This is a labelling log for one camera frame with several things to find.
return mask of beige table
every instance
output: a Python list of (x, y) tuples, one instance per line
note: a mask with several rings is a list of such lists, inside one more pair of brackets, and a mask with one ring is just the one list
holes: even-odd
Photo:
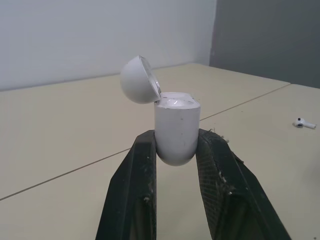
[[(299, 131), (302, 130), (315, 134), (314, 132), (317, 130), (310, 132), (304, 128), (297, 129), (291, 125), (291, 122), (297, 117), (295, 114), (298, 114), (294, 112), (295, 109), (303, 109), (306, 101), (319, 100), (317, 99), (318, 89), (297, 86), (298, 89), (292, 93), (292, 85), (287, 86), (288, 83), (285, 82), (196, 64), (160, 69), (156, 74), (163, 91), (193, 93), (201, 103), (202, 119), (222, 112), (201, 121), (201, 127), (204, 129), (214, 128), (218, 134), (229, 138), (231, 149), (246, 163), (248, 162), (247, 166), (259, 179), (261, 178), (261, 184), (271, 203), (276, 211), (279, 211), (278, 214), (290, 234), (295, 235), (297, 229), (291, 230), (296, 227), (293, 226), (295, 222), (288, 220), (287, 215), (281, 214), (284, 208), (282, 208), (282, 200), (279, 197), (281, 195), (277, 194), (280, 190), (275, 190), (274, 195), (270, 193), (270, 188), (273, 189), (275, 186), (275, 181), (270, 176), (275, 175), (276, 179), (279, 177), (277, 175), (279, 172), (273, 170), (268, 175), (261, 174), (268, 169), (264, 168), (267, 161), (274, 166), (274, 169), (281, 169), (285, 166), (284, 163), (280, 163), (280, 160), (283, 156), (287, 156), (285, 153), (290, 151), (290, 147), (287, 145), (280, 147), (282, 141), (278, 142), (279, 136), (277, 135), (270, 135), (267, 138), (268, 145), (259, 145), (259, 141), (265, 143), (263, 139), (271, 133), (282, 133), (281, 136), (288, 135), (289, 133), (286, 131), (301, 133)], [(5, 136), (11, 140), (5, 142), (1, 136), (1, 141), (6, 147), (2, 146), (1, 151), (4, 150), (5, 154), (0, 153), (1, 159), (7, 157), (7, 159), (4, 158), (4, 164), (9, 166), (7, 168), (9, 171), (6, 171), (4, 167), (1, 168), (1, 189), (14, 192), (13, 190), (23, 189), (24, 186), (40, 184), (42, 181), (59, 176), (59, 174), (97, 161), (108, 154), (125, 150), (132, 145), (134, 138), (139, 133), (152, 129), (152, 104), (130, 105), (128, 100), (120, 96), (118, 80), (117, 76), (113, 76), (0, 93), (1, 115), (7, 113), (13, 117), (23, 117), (11, 120), (11, 124), (16, 128), (19, 127), (19, 130), (11, 126), (9, 119), (1, 117), (1, 129), (4, 126), (7, 127), (4, 131)], [(178, 89), (176, 81), (186, 83), (183, 89)], [(297, 100), (295, 102), (296, 92), (300, 93), (304, 101)], [(116, 102), (115, 106), (107, 109), (105, 100), (113, 100)], [(121, 109), (122, 106), (125, 108), (130, 106), (133, 110), (126, 112)], [(261, 118), (259, 117), (261, 112), (264, 116), (273, 116), (277, 113), (285, 116), (283, 117), (285, 119), (291, 118), (291, 115), (294, 117), (286, 122), (288, 124), (286, 128), (275, 123), (265, 124), (254, 134), (253, 131), (248, 131), (252, 134), (252, 137), (249, 137), (250, 134), (245, 129), (239, 130), (244, 127), (243, 124), (247, 123), (247, 121), (239, 121), (242, 119), (241, 117), (246, 116), (240, 115), (239, 112), (242, 111), (243, 114), (245, 111), (235, 112), (245, 106), (249, 106), (247, 116), (251, 116), (250, 119), (247, 119), (247, 129), (254, 125), (253, 123), (249, 124), (250, 121), (255, 123), (254, 126), (260, 125), (260, 122), (257, 121)], [(305, 110), (309, 114), (315, 113), (315, 110), (312, 111), (309, 108), (305, 108)], [(301, 114), (310, 121), (317, 121), (305, 112), (301, 112)], [(29, 125), (32, 127), (31, 130), (37, 130), (36, 133), (32, 133), (26, 128)], [(119, 129), (123, 129), (123, 134), (127, 137), (125, 142), (122, 142), (117, 136)], [(242, 139), (244, 133), (248, 134), (248, 137)], [(249, 146), (250, 144), (246, 145), (245, 141), (255, 143), (255, 145), (251, 145), (260, 151), (268, 150), (270, 154), (260, 156), (259, 151), (251, 151), (253, 147)], [(26, 146), (21, 152), (15, 154), (13, 146), (18, 143), (21, 146), (24, 146), (23, 144)], [(315, 150), (312, 146), (308, 150), (316, 156), (317, 149)], [(126, 152), (116, 154), (0, 201), (1, 239), (94, 239), (109, 180), (125, 155)], [(307, 159), (299, 163), (303, 164), (303, 162), (309, 163), (310, 161)], [(293, 175), (294, 167), (294, 164), (289, 165), (289, 176)], [(287, 206), (287, 208), (294, 208), (295, 204), (298, 204), (298, 209), (301, 210), (299, 205), (301, 201), (297, 200), (296, 202), (292, 202), (291, 206)], [(210, 239), (194, 159), (181, 167), (171, 167), (160, 160), (157, 162), (157, 207), (158, 239)], [(311, 216), (312, 220), (315, 215), (317, 215), (316, 212)]]
[[(202, 119), (288, 85), (199, 64), (155, 73), (163, 92), (192, 93)], [(0, 200), (128, 149), (153, 129), (153, 104), (130, 102), (119, 81), (115, 75), (0, 92)]]
[[(289, 85), (201, 121), (228, 139), (258, 177), (292, 239), (319, 237), (318, 130), (320, 89)], [(0, 202), (3, 239), (94, 239), (106, 188), (126, 152)], [(210, 239), (193, 159), (181, 167), (157, 162), (158, 239)]]

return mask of white wall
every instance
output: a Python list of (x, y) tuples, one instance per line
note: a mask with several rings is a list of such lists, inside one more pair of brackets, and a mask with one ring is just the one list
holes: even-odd
[(1, 0), (0, 90), (209, 64), (216, 0)]

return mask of white earbud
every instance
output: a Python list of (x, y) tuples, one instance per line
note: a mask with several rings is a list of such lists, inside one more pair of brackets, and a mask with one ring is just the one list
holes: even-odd
[(303, 118), (297, 118), (294, 123), (293, 123), (297, 128), (310, 128), (310, 129), (316, 129), (317, 125), (316, 124), (312, 124), (310, 122), (307, 122), (306, 120), (304, 120)]

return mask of open case lid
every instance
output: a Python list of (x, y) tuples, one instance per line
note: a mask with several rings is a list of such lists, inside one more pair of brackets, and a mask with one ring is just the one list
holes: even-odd
[(137, 104), (160, 100), (160, 86), (148, 61), (138, 55), (121, 70), (121, 88), (128, 99)]

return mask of white earbud case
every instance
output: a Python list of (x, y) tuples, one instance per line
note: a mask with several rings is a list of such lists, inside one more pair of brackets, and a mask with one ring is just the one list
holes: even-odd
[(167, 164), (180, 166), (194, 156), (199, 134), (200, 104), (188, 93), (162, 92), (148, 61), (137, 56), (121, 71), (121, 87), (133, 102), (154, 102), (156, 152)]

